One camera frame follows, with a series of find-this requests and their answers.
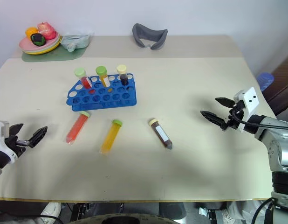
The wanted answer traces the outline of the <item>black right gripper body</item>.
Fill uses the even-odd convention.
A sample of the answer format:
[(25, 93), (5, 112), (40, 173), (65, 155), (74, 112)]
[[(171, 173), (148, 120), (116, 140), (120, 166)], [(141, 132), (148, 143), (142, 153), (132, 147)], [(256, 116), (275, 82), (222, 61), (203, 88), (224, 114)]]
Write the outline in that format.
[(223, 131), (226, 129), (233, 128), (235, 130), (239, 130), (240, 120), (242, 120), (244, 112), (243, 109), (245, 108), (244, 102), (239, 101), (238, 103), (235, 103), (233, 108), (230, 108), (229, 111), (229, 120), (226, 122), (226, 127), (221, 128)]

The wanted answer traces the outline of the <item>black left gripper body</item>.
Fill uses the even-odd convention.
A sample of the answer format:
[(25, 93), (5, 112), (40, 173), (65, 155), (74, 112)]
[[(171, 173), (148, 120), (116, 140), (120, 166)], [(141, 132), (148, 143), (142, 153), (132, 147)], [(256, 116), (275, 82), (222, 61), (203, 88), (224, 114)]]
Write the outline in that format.
[(19, 158), (26, 151), (26, 147), (29, 146), (30, 141), (18, 140), (16, 135), (12, 135), (11, 137), (5, 139), (5, 144)]

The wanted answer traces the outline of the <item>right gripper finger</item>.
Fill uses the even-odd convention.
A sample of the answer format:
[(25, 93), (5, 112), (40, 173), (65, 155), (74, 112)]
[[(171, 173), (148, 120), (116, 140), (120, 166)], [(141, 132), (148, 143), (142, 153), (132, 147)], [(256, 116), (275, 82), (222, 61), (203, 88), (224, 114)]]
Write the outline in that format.
[(200, 111), (201, 115), (213, 124), (218, 125), (220, 128), (226, 127), (226, 122), (224, 119), (218, 117), (216, 114), (209, 111)]
[(219, 97), (215, 98), (215, 100), (220, 103), (221, 105), (227, 107), (227, 108), (233, 108), (235, 105), (235, 101), (232, 99), (224, 98), (224, 97)]

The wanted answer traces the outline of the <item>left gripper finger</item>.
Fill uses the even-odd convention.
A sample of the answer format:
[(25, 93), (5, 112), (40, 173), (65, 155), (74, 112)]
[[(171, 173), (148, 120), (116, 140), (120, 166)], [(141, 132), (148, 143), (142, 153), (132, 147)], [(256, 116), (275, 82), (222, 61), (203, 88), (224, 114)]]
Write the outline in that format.
[(30, 148), (34, 148), (46, 135), (48, 130), (47, 126), (44, 126), (42, 128), (39, 128), (33, 136), (28, 140), (28, 146)]
[(23, 123), (15, 124), (9, 127), (9, 135), (14, 135), (16, 136), (18, 132), (21, 130), (23, 127)]

